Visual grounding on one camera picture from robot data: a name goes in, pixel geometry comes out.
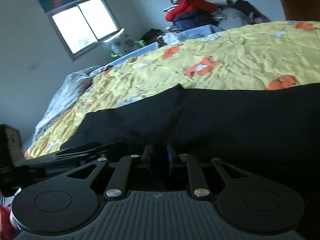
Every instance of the black bag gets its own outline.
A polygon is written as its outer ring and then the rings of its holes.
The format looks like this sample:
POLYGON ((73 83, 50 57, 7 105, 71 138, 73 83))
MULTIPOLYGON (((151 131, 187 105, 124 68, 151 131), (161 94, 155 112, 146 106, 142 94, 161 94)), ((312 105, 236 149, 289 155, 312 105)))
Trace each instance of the black bag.
POLYGON ((144 40, 146 45, 156 42, 156 38, 162 35, 163 32, 158 29, 150 29, 145 35, 142 36, 141 40, 144 40))
POLYGON ((235 9, 243 12, 249 17, 250 13, 253 12, 253 19, 259 18, 262 16, 262 13, 259 12, 251 3, 248 1, 238 0, 235 3, 235 9))

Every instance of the green object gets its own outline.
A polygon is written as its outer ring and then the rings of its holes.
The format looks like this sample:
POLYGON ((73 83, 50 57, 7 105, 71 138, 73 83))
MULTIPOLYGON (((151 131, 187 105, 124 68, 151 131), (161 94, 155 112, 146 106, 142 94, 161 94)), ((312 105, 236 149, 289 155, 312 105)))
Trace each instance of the green object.
MULTIPOLYGON (((144 41, 135 41, 135 43, 139 44, 142 48, 146 46, 144 41)), ((111 57, 120 57, 119 54, 115 54, 112 50, 110 50, 110 56, 111 57)))
POLYGON ((137 44, 139 44, 142 48, 146 46, 144 41, 136 41, 137 44))

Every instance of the window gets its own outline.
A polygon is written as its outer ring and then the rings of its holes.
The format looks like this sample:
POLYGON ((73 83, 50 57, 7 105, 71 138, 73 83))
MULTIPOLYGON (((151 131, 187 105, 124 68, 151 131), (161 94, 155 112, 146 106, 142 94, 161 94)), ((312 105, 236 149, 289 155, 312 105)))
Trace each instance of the window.
POLYGON ((103 0, 78 1, 48 16, 73 59, 119 30, 103 0))

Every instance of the pile of clothes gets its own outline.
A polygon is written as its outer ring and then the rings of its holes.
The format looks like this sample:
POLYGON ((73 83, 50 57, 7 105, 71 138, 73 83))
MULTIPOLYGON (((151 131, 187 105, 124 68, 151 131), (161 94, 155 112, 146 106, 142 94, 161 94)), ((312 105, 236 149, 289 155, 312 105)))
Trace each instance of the pile of clothes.
POLYGON ((170 0, 172 5, 163 11, 165 19, 173 25, 166 29, 182 32, 204 25, 215 25, 224 30, 242 27, 247 24, 269 22, 249 2, 238 0, 170 0))

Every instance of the wall outlet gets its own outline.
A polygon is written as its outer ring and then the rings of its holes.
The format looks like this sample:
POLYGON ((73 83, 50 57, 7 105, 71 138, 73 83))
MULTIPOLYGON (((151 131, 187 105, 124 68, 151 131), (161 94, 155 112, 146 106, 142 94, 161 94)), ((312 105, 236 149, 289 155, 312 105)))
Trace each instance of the wall outlet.
POLYGON ((34 70, 36 70, 39 66, 40 66, 39 62, 33 61, 33 62, 30 63, 29 66, 27 66, 27 72, 31 73, 34 70))

